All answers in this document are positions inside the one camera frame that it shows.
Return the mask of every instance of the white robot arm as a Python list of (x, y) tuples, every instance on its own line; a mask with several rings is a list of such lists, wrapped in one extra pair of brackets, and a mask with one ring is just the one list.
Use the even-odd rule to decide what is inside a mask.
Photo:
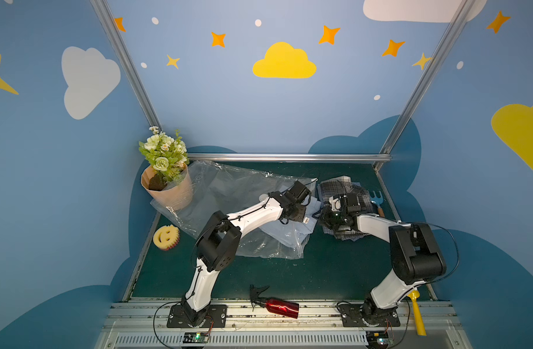
[[(220, 271), (233, 262), (241, 238), (274, 220), (302, 222), (305, 215), (302, 203), (309, 194), (309, 190), (296, 181), (290, 189), (270, 193), (252, 207), (228, 215), (220, 211), (212, 215), (197, 241), (197, 268), (189, 290), (181, 299), (191, 325), (197, 327), (203, 323), (214, 283)], [(335, 202), (342, 207), (335, 210)], [(351, 226), (391, 245), (393, 269), (365, 297), (362, 315), (367, 325), (384, 324), (402, 298), (419, 285), (444, 275), (444, 259), (429, 226), (396, 222), (365, 213), (353, 200), (332, 200), (331, 205), (323, 209), (319, 219), (321, 224), (331, 228), (335, 224)]]

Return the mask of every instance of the yellow sponge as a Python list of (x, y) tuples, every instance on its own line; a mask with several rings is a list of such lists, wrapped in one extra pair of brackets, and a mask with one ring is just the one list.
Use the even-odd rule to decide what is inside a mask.
[(154, 233), (154, 245), (162, 251), (167, 251), (175, 247), (179, 242), (179, 228), (174, 226), (163, 226)]

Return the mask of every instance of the flower bouquet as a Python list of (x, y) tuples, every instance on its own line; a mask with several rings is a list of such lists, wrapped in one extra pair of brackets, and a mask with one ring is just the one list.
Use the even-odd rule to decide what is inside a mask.
[(168, 209), (183, 208), (193, 197), (191, 179), (186, 171), (189, 159), (185, 142), (181, 141), (179, 130), (175, 131), (176, 138), (160, 132), (157, 126), (150, 130), (153, 134), (146, 143), (138, 142), (138, 150), (150, 163), (142, 174), (141, 184)]

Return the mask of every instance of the painted wall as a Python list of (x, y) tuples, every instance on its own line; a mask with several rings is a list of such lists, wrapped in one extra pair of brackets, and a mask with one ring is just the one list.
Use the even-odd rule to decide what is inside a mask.
[(304, 153), (380, 150), (349, 138), (401, 113), (460, 1), (435, 3), (109, 0), (160, 122), (190, 151)]
[(489, 1), (466, 25), (392, 155), (401, 218), (458, 239), (434, 287), (474, 348), (533, 346), (533, 1)]
[(150, 133), (89, 0), (0, 0), (0, 349), (91, 348), (154, 210)]

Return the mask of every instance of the black mounting plate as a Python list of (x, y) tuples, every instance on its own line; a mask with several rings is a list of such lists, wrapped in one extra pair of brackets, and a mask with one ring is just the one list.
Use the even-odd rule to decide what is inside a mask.
[[(204, 323), (199, 328), (208, 330), (210, 328), (210, 318), (214, 320), (214, 328), (224, 328), (226, 326), (226, 311), (228, 306), (223, 304), (211, 304), (208, 308)], [(168, 328), (191, 328), (183, 307), (178, 304), (169, 311), (167, 317)]]
[[(361, 304), (339, 304), (340, 318), (342, 319), (342, 325), (344, 327), (386, 327), (386, 320), (382, 319), (382, 322), (378, 326), (368, 326), (361, 316)], [(396, 317), (389, 316), (386, 318), (392, 327), (400, 327), (400, 320), (398, 315)]]

